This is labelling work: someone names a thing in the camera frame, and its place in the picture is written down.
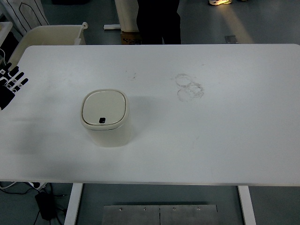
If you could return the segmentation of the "black white robotic hand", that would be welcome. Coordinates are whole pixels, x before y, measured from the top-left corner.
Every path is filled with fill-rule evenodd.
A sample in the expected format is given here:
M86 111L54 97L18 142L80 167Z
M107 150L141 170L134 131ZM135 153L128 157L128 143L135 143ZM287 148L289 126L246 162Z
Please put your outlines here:
M15 94L28 82L24 78L24 72L19 72L15 66L10 70L12 63L9 62L0 70L0 110L6 108L15 97Z

